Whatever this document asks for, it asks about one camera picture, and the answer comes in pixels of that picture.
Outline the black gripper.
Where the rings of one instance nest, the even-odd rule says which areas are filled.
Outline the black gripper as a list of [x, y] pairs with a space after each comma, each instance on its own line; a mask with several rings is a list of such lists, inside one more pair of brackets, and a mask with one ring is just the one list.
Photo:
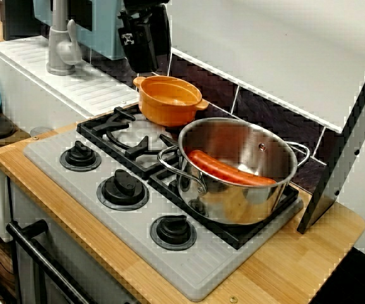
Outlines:
[[[126, 46], [152, 42], [154, 49], [171, 49], [170, 25], [166, 12], [169, 1], [124, 1], [124, 9], [118, 18], [123, 26], [118, 30], [121, 45]], [[145, 46], [144, 59], [140, 49], [127, 49], [127, 59], [136, 73], [156, 71], [158, 61], [155, 51]]]

